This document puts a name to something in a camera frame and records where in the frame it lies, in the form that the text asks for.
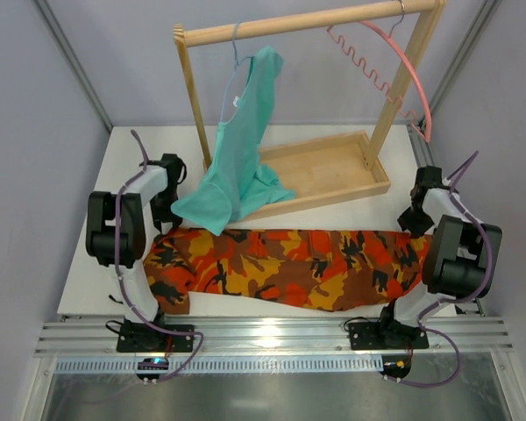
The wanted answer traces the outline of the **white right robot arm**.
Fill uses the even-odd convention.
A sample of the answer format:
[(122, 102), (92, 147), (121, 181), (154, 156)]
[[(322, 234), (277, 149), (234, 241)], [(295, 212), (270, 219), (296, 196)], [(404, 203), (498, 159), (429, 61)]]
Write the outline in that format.
[(381, 346), (410, 349), (425, 335), (423, 323), (452, 303), (484, 296), (490, 289), (502, 231), (482, 222), (462, 203), (456, 183), (464, 170), (444, 179), (442, 169), (417, 169), (411, 205), (398, 218), (412, 234), (433, 234), (422, 281), (384, 307), (378, 320)]

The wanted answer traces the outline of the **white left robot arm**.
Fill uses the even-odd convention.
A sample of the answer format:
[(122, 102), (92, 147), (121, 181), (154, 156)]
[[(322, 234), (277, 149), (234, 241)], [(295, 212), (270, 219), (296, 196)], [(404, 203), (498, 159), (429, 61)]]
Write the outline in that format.
[(122, 194), (94, 191), (89, 195), (85, 247), (89, 256), (109, 270), (118, 288), (110, 300), (124, 306), (124, 319), (108, 321), (117, 335), (120, 353), (193, 351), (192, 325), (168, 325), (146, 277), (143, 262), (151, 237), (164, 224), (179, 227), (182, 218), (171, 211), (177, 187), (187, 176), (174, 153), (147, 160), (124, 185)]

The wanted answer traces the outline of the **orange camouflage trousers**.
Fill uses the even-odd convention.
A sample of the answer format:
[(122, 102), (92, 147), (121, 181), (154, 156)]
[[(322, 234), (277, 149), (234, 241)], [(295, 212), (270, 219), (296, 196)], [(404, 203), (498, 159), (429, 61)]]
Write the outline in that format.
[(154, 240), (144, 269), (167, 314), (187, 314), (192, 292), (337, 312), (407, 295), (431, 243), (391, 231), (179, 228)]

